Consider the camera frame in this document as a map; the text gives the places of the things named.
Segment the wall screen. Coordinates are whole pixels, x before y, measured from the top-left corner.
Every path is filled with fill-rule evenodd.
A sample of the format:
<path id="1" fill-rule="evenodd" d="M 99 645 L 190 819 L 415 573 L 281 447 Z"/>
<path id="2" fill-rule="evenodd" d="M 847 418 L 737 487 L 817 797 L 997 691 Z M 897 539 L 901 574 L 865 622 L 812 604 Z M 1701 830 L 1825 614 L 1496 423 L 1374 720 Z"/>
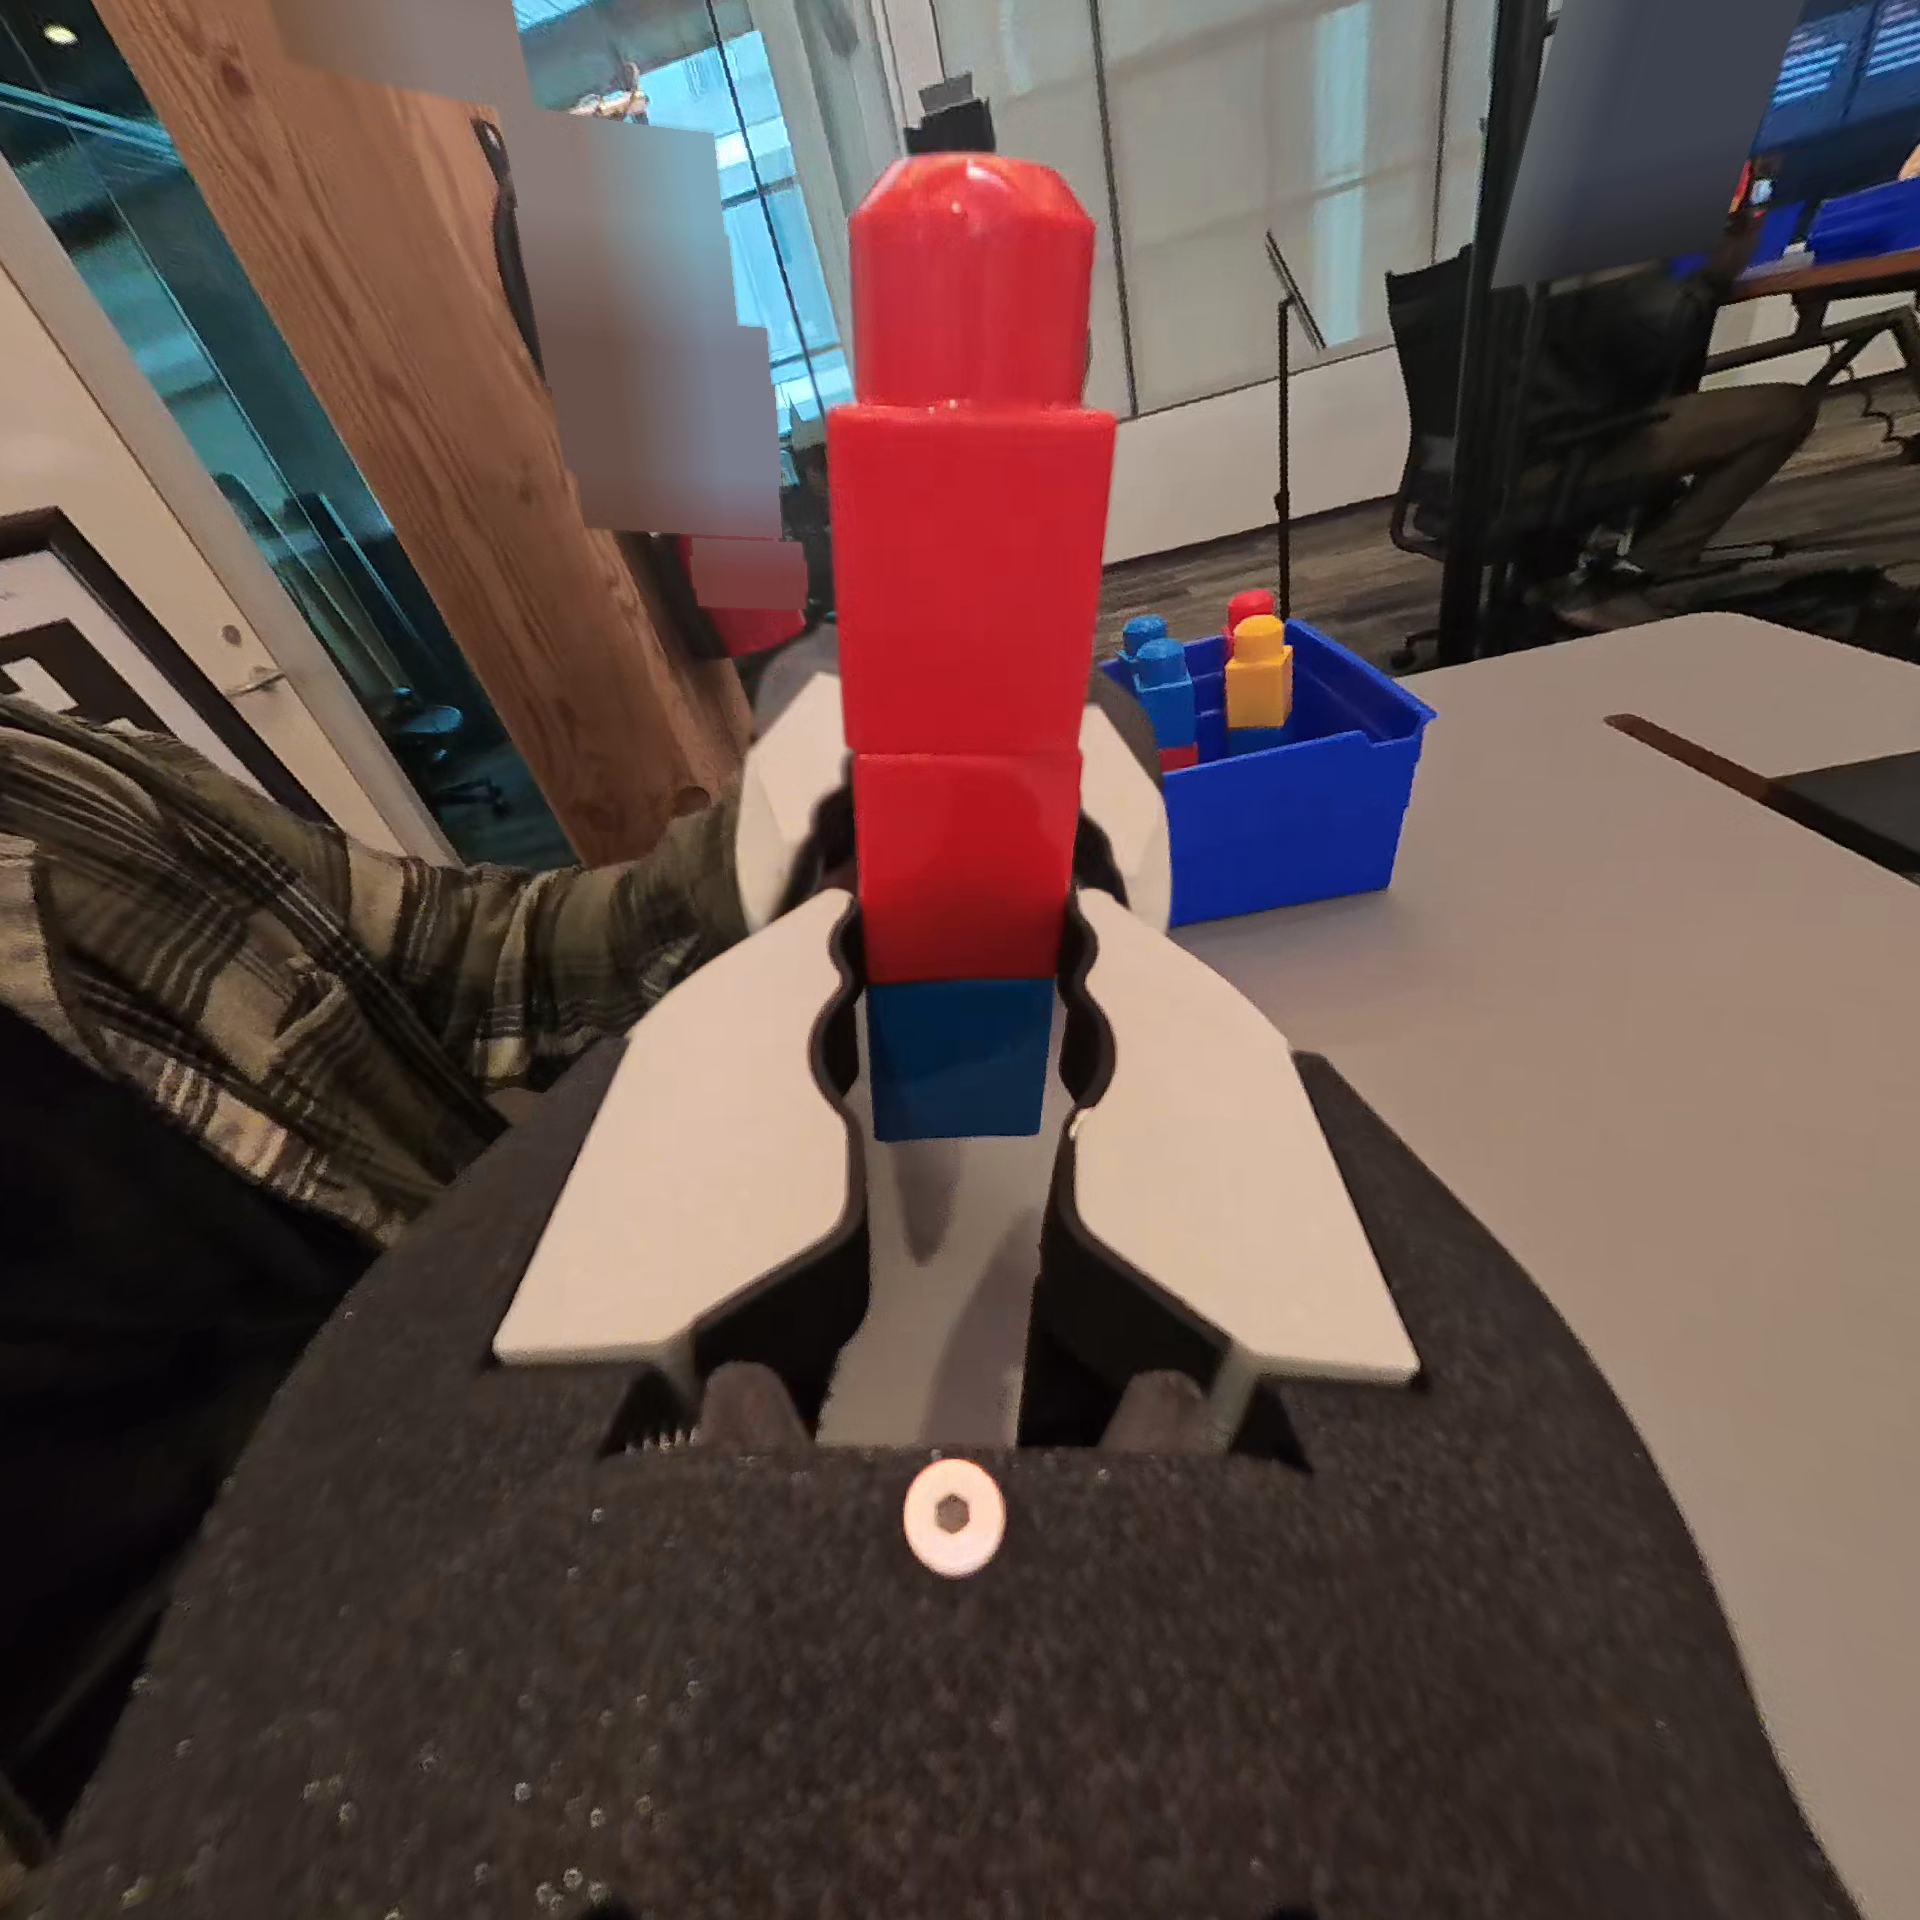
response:
<path id="1" fill-rule="evenodd" d="M 1917 114 L 1918 4 L 1807 2 L 1751 153 L 1883 127 L 1917 132 Z"/>

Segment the wooden desk with bins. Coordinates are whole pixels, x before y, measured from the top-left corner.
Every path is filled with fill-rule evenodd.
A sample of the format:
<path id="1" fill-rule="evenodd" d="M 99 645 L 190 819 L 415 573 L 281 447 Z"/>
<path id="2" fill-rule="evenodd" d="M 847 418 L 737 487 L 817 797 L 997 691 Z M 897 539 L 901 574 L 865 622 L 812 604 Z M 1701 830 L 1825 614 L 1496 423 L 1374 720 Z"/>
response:
<path id="1" fill-rule="evenodd" d="M 1810 226 L 1772 259 L 1755 262 L 1737 281 L 1733 306 L 1785 301 L 1786 332 L 1710 350 L 1703 377 L 1733 375 L 1790 357 L 1821 355 L 1804 380 L 1825 392 L 1850 373 L 1878 339 L 1889 339 L 1918 386 L 1918 177 L 1821 204 Z"/>

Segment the black flat pad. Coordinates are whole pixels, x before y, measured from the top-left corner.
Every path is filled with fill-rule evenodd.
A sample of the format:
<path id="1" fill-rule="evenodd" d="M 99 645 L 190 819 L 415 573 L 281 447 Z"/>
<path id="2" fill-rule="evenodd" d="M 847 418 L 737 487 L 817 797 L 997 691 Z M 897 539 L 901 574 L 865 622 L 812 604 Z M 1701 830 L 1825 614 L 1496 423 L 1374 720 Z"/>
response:
<path id="1" fill-rule="evenodd" d="M 1917 751 L 1776 778 L 1768 805 L 1834 846 L 1918 883 Z"/>

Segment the orange mega block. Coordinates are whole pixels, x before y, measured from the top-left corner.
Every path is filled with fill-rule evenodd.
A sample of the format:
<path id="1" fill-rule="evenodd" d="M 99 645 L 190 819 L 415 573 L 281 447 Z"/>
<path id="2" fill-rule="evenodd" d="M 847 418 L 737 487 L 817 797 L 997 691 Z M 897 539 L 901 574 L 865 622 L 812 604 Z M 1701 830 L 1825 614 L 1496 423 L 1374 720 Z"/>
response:
<path id="1" fill-rule="evenodd" d="M 1295 706 L 1295 649 L 1284 619 L 1251 614 L 1234 626 L 1223 686 L 1226 732 L 1284 732 Z"/>

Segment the wooden post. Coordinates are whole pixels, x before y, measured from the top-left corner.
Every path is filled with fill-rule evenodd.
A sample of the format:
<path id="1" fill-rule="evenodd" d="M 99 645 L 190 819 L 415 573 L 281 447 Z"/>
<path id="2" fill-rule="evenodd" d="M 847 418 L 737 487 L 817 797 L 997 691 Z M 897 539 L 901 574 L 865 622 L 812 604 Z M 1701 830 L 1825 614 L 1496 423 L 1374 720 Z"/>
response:
<path id="1" fill-rule="evenodd" d="M 512 4 L 107 2 L 99 13 L 390 519 L 574 853 L 650 851 L 743 767 L 732 667 L 595 531 L 503 289 L 475 124 L 526 114 Z"/>

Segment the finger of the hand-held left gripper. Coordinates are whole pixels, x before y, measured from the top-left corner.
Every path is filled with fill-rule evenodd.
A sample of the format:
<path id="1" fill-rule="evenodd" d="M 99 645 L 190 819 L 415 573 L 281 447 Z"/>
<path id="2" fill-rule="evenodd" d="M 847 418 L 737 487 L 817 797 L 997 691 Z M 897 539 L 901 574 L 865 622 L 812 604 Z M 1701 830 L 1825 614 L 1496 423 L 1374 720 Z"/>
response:
<path id="1" fill-rule="evenodd" d="M 1105 838 L 1128 911 L 1173 925 L 1173 841 L 1162 761 L 1137 705 L 1089 705 L 1078 725 L 1080 814 Z"/>
<path id="2" fill-rule="evenodd" d="M 760 932 L 857 875 L 853 755 L 843 681 L 815 675 L 751 749 L 735 820 L 743 922 Z"/>

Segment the blue plastic bin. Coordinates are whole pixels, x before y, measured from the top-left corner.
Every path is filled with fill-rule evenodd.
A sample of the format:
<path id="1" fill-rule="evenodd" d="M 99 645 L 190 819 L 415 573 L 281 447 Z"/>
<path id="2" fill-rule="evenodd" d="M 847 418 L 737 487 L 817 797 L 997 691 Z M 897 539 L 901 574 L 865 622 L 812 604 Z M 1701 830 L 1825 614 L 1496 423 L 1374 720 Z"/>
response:
<path id="1" fill-rule="evenodd" d="M 1200 764 L 1164 776 L 1171 927 L 1390 887 L 1432 709 L 1319 628 L 1290 620 L 1293 718 L 1231 734 L 1223 635 L 1185 640 Z M 1106 675 L 1130 695 L 1134 668 Z"/>

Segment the black office chair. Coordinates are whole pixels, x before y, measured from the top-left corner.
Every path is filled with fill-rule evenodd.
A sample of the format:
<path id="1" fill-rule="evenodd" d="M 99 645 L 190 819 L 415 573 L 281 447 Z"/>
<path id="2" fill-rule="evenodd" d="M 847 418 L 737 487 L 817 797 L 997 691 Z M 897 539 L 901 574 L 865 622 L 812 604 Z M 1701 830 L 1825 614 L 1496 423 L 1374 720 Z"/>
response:
<path id="1" fill-rule="evenodd" d="M 1464 245 L 1425 268 L 1384 277 L 1386 318 L 1409 418 L 1389 539 L 1397 551 L 1435 563 L 1449 559 L 1475 253 L 1475 245 Z"/>

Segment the person's left forearm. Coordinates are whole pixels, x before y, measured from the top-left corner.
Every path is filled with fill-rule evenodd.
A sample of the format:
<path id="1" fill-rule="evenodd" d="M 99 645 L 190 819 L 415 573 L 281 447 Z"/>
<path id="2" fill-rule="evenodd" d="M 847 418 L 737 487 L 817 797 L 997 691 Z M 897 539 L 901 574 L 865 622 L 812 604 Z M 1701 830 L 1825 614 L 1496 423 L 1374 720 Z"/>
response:
<path id="1" fill-rule="evenodd" d="M 6 696 L 5 1013 L 245 1182 L 393 1245 L 542 1092 L 749 937 L 740 785 L 644 856 L 439 867 L 179 739 Z"/>

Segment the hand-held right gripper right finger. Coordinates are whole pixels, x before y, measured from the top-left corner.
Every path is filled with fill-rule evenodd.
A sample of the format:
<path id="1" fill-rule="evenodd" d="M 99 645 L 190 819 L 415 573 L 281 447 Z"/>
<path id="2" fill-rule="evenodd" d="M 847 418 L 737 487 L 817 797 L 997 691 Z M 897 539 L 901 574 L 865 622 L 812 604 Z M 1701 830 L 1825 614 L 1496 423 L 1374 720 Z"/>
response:
<path id="1" fill-rule="evenodd" d="M 1423 1361 L 1286 1037 L 1103 891 L 1068 909 L 1059 1345 L 1127 1394 L 1185 1375 L 1216 1436 L 1293 1381 Z"/>

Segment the black stool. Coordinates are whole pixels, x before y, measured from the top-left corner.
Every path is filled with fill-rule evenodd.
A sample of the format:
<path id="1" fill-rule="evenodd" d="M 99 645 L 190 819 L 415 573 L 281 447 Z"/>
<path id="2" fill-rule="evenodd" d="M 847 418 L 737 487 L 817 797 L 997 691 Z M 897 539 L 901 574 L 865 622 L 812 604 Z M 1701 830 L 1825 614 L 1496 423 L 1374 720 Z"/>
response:
<path id="1" fill-rule="evenodd" d="M 462 774 L 457 767 L 469 732 L 462 709 L 431 702 L 400 684 L 379 709 L 377 727 L 436 822 L 442 825 L 453 808 L 464 805 L 483 806 L 495 820 L 512 814 L 515 806 L 498 781 Z"/>

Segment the black pole stand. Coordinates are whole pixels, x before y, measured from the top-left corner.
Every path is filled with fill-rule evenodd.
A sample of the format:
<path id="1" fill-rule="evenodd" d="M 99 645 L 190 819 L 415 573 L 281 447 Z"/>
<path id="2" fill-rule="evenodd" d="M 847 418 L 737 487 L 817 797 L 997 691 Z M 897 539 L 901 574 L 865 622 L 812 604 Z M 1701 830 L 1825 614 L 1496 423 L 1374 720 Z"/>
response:
<path id="1" fill-rule="evenodd" d="M 1274 228 L 1264 230 L 1263 246 L 1276 283 L 1274 609 L 1276 616 L 1286 620 L 1293 616 L 1293 334 L 1297 331 L 1305 334 L 1310 355 L 1325 355 L 1329 337 Z"/>

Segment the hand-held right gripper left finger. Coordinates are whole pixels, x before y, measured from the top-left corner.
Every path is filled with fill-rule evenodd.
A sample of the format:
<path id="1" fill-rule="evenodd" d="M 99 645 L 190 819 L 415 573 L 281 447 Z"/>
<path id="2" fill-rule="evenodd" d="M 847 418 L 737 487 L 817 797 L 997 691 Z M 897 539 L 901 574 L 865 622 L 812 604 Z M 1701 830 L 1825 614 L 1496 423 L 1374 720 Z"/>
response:
<path id="1" fill-rule="evenodd" d="M 632 1028 L 497 1362 L 835 1371 L 870 1278 L 857 932 L 853 894 L 820 891 Z"/>

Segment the framed black white sign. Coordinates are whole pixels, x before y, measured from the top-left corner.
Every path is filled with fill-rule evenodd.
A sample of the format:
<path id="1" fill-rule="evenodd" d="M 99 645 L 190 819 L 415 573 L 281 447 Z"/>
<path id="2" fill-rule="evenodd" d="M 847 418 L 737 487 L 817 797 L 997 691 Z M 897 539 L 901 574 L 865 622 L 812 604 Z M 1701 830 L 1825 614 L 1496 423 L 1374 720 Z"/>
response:
<path id="1" fill-rule="evenodd" d="M 3 519 L 3 695 L 174 739 L 307 820 L 324 808 L 58 509 Z"/>

